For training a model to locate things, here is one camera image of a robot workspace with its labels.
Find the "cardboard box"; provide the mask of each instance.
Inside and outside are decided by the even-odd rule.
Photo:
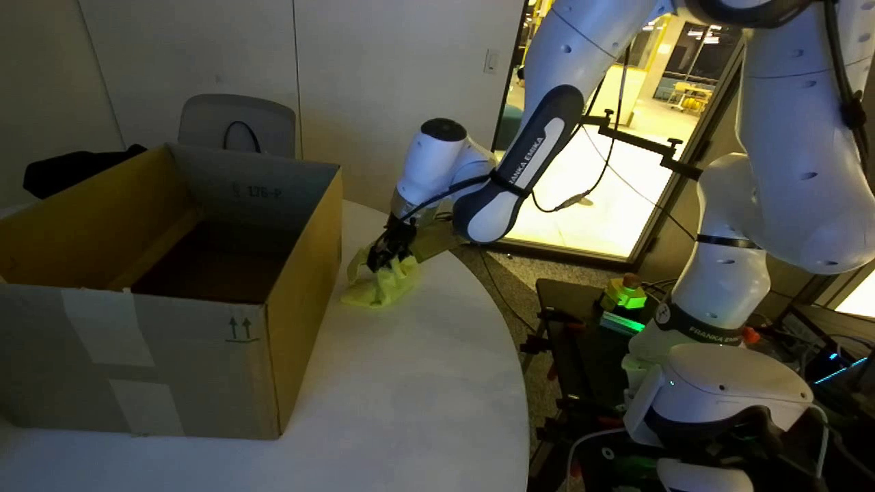
[[[280,437],[343,240],[343,176],[161,147],[0,222],[0,413]]]

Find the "open cardboard box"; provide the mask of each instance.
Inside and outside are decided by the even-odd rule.
[[[0,413],[280,437],[340,266],[343,176],[160,147],[0,222]]]

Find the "white table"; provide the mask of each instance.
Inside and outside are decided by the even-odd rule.
[[[346,206],[346,266],[380,230],[380,212]],[[507,322],[477,275],[452,255],[437,255],[398,307],[354,308],[340,301],[346,266],[281,439],[0,424],[0,488],[525,488],[525,382]]]

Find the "chair backrest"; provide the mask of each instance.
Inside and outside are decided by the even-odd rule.
[[[201,92],[184,106],[177,141],[295,155],[295,111],[266,99]]]

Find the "gray chair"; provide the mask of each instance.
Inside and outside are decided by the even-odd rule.
[[[295,111],[266,99],[201,92],[184,106],[177,141],[295,155]]]

